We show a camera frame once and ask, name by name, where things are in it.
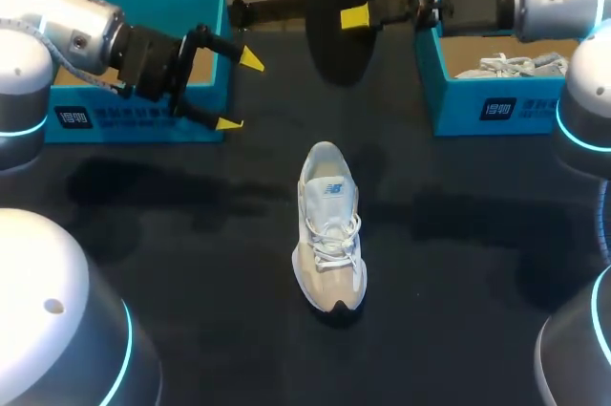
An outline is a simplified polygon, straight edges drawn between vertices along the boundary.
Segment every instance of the new balance logo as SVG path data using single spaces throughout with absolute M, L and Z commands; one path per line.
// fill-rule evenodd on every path
M 329 195 L 339 195 L 342 194 L 342 188 L 344 187 L 341 183 L 329 184 L 327 185 L 327 189 L 325 190 L 325 194 Z

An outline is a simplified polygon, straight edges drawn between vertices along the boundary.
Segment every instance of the shoe sole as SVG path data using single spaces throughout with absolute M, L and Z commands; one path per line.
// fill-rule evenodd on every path
M 322 310 L 316 304 L 316 302 L 310 296 L 310 294 L 307 292 L 307 289 L 304 286 L 304 282 L 302 281 L 302 274 L 301 274 L 301 268 L 299 267 L 299 258 L 298 258 L 298 255 L 299 255 L 299 246 L 296 246 L 295 249 L 293 250 L 293 255 L 292 255 L 293 272 L 295 273 L 295 278 L 297 279 L 297 283 L 299 284 L 299 288 L 302 289 L 302 293 L 304 294 L 305 299 L 307 299 L 307 302 L 314 309 L 316 309 L 318 312 L 321 312 L 323 314 L 331 314 L 332 311 Z M 363 286 L 361 287 L 361 296 L 359 296 L 358 304 L 356 305 L 356 307 L 354 309 L 348 310 L 349 313 L 357 312 L 359 310 L 359 308 L 361 307 L 361 305 L 363 304 L 363 299 L 365 298 L 365 292 L 367 290 L 367 266 L 365 265 L 365 261 L 363 261 L 363 260 L 361 260 L 361 265 L 362 265 L 362 269 L 363 269 L 363 276 L 362 276 Z

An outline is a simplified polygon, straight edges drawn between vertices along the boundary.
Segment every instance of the dark tabletop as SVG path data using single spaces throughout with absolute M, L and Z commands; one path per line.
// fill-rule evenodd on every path
M 251 33 L 245 128 L 222 145 L 47 148 L 0 178 L 4 206 L 69 229 L 156 341 L 171 406 L 540 406 L 533 349 L 593 277 L 595 181 L 548 139 L 433 139 L 411 35 L 384 32 L 351 90 L 300 32 Z M 309 148 L 335 142 L 360 187 L 368 300 L 338 330 L 290 263 Z

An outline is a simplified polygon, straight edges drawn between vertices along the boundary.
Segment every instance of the white sneaker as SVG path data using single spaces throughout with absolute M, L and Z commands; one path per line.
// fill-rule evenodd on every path
M 314 145 L 297 185 L 299 243 L 293 269 L 309 303 L 345 314 L 363 302 L 367 268 L 361 259 L 358 189 L 341 151 Z

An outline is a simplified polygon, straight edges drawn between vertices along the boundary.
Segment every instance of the cable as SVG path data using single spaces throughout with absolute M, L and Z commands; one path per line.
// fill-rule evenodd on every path
M 97 79 L 92 75 L 78 70 L 73 64 L 70 63 L 70 61 L 66 57 L 64 57 L 64 54 L 62 54 L 57 49 L 57 47 L 52 43 L 52 41 L 32 24 L 25 21 L 0 17 L 0 29 L 9 29 L 33 36 L 43 45 L 45 45 L 47 50 L 49 50 L 52 59 L 59 65 L 61 65 L 64 69 L 66 69 L 71 75 L 76 76 L 78 79 L 85 81 L 86 83 L 91 84 L 92 86 L 102 88 L 114 94 L 119 94 L 121 90 L 120 87 L 102 81 L 101 79 Z

